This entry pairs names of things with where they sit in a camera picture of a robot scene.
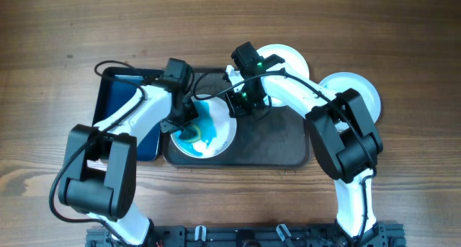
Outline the green yellow sponge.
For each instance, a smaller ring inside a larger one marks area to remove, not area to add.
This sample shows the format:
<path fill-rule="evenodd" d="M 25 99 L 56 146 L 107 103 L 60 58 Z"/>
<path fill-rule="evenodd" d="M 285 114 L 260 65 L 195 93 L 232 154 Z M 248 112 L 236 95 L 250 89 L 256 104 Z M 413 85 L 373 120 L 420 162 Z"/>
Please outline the green yellow sponge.
<path fill-rule="evenodd" d="M 202 137 L 202 131 L 196 124 L 191 124 L 183 127 L 178 139 L 184 143 L 195 143 Z"/>

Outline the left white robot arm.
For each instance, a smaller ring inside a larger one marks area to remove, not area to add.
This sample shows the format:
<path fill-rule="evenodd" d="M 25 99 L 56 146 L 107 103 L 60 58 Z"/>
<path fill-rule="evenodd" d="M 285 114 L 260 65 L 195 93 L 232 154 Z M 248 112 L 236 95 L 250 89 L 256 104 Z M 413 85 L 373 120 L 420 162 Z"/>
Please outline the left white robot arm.
<path fill-rule="evenodd" d="M 50 189 L 51 212 L 75 223 L 57 211 L 55 202 L 71 207 L 86 216 L 83 223 L 105 227 L 109 243 L 117 246 L 162 246 L 152 220 L 133 202 L 137 149 L 156 125 L 163 133 L 179 131 L 187 142 L 200 139 L 192 124 L 198 113 L 188 95 L 193 81 L 193 68 L 171 58 L 161 74 L 134 83 L 135 94 L 114 114 L 92 126 L 76 125 Z"/>

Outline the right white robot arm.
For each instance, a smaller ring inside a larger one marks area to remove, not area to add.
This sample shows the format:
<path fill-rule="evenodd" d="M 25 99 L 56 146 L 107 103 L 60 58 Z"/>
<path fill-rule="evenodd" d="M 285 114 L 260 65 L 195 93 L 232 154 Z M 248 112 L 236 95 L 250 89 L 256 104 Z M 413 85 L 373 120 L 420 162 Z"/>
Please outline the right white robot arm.
<path fill-rule="evenodd" d="M 236 67 L 226 73 L 240 88 L 234 104 L 250 111 L 275 97 L 304 117 L 316 159 L 335 184 L 336 229 L 353 246 L 366 244 L 376 224 L 371 182 L 383 143 L 375 126 L 380 113 L 367 107 L 361 93 L 374 94 L 374 86 L 340 73 L 313 83 L 304 57 L 287 45 L 255 49 L 246 42 L 231 58 Z"/>

